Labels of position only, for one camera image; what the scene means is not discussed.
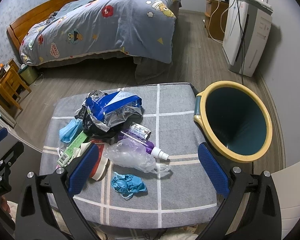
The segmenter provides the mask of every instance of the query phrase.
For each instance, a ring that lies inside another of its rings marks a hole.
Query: silver screw
[[[271,173],[269,171],[264,171],[263,174],[266,176],[266,177],[270,177]]]
[[[56,173],[57,174],[62,174],[64,171],[65,171],[65,169],[60,167],[60,168],[57,168]]]
[[[241,172],[240,167],[237,167],[237,166],[233,167],[232,170],[233,170],[234,173],[240,173]]]
[[[30,178],[32,178],[34,176],[34,172],[33,171],[31,171],[31,172],[29,172],[28,174],[27,174],[27,177],[30,179]]]

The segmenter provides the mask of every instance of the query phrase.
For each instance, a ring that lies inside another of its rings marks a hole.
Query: blue blanket
[[[180,0],[79,0],[34,25],[20,46],[24,63],[121,51],[171,62],[176,17],[169,7]]]

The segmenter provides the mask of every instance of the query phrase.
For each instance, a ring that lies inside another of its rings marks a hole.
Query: wooden chair
[[[14,68],[10,67],[5,76],[0,80],[0,95],[4,100],[10,105],[15,105],[20,111],[23,111],[19,103],[13,98],[15,95],[18,99],[21,99],[20,95],[17,93],[19,86],[23,86],[26,90],[31,92],[31,89],[26,85],[26,83],[20,78],[19,74]],[[0,105],[10,112],[7,106],[0,100]]]

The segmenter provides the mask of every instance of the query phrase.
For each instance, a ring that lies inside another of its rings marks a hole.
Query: yellow triangle print
[[[163,45],[163,40],[162,40],[162,38],[157,39],[157,41],[160,42],[160,43]]]

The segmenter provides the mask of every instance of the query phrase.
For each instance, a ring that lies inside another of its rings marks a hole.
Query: plaid fabric
[[[86,220],[120,228],[169,228],[210,221],[217,210],[215,189],[198,160],[198,146],[204,140],[193,121],[195,96],[189,83],[129,87],[124,90],[142,98],[141,124],[152,133],[149,140],[170,155],[171,172],[143,173],[109,165],[104,178],[88,179],[74,200]],[[59,129],[66,126],[87,94],[61,99],[50,121],[41,158],[40,174],[55,170],[62,146]],[[147,193],[125,200],[110,186],[114,171],[142,178]],[[57,207],[50,195],[51,205]]]

